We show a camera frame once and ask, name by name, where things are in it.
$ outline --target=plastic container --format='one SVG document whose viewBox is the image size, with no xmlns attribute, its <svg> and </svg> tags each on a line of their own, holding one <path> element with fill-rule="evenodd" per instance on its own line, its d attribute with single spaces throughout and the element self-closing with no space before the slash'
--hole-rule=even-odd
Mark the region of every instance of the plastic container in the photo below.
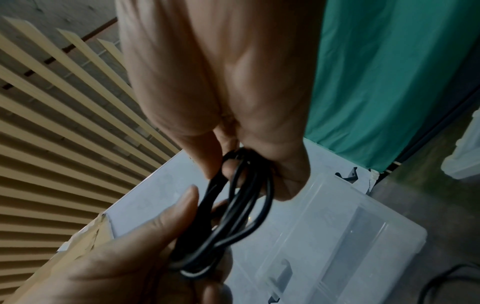
<svg viewBox="0 0 480 304">
<path fill-rule="evenodd" d="M 348 182 L 321 175 L 233 247 L 227 283 L 244 304 L 381 303 L 426 237 Z"/>
<path fill-rule="evenodd" d="M 443 172 L 455 179 L 480 174 L 480 110 L 472 116 L 462 138 L 456 142 L 455 151 L 441 165 Z"/>
</svg>

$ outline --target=hand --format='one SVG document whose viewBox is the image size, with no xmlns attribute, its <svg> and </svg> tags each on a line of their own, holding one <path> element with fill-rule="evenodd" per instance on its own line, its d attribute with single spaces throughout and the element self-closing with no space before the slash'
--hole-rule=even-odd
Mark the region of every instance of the hand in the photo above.
<svg viewBox="0 0 480 304">
<path fill-rule="evenodd" d="M 208 179 L 242 142 L 274 162 L 275 198 L 310 176 L 303 145 L 325 1 L 117 0 L 146 116 Z M 231 177 L 237 164 L 225 163 Z"/>
<path fill-rule="evenodd" d="M 230 289 L 223 285 L 231 256 L 222 261 L 224 273 L 216 279 L 188 281 L 166 270 L 172 242 L 193 221 L 198 200 L 198 189 L 190 187 L 158 217 L 74 261 L 18 303 L 231 304 Z"/>
</svg>

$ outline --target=green fabric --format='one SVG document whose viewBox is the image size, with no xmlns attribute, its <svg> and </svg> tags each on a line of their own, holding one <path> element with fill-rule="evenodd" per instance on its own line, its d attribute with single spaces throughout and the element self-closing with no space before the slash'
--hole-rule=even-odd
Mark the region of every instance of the green fabric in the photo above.
<svg viewBox="0 0 480 304">
<path fill-rule="evenodd" d="M 383 172 L 480 34 L 479 0 L 330 0 L 305 136 Z"/>
</svg>

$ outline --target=concrete floor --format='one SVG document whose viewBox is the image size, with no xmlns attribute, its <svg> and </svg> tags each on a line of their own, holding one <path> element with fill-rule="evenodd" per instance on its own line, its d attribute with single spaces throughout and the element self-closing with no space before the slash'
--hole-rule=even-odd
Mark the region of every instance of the concrete floor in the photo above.
<svg viewBox="0 0 480 304">
<path fill-rule="evenodd" d="M 371 196 L 428 231 L 427 243 L 385 304 L 416 303 L 433 276 L 455 264 L 480 262 L 480 176 L 457 181 L 441 169 L 472 118 L 472 109 L 373 188 Z M 480 303 L 480 285 L 445 285 L 435 304 Z"/>
</svg>

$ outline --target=torn cardboard edge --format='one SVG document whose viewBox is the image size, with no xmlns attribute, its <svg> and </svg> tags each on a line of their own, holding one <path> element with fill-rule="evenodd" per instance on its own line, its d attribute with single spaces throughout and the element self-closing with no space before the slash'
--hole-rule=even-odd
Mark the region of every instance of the torn cardboard edge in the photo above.
<svg viewBox="0 0 480 304">
<path fill-rule="evenodd" d="M 71 262 L 113 239 L 112 227 L 106 214 L 100 214 L 90 224 L 75 233 L 57 253 L 29 279 L 27 279 L 3 304 L 13 304 L 35 290 L 47 278 L 63 270 Z"/>
</svg>

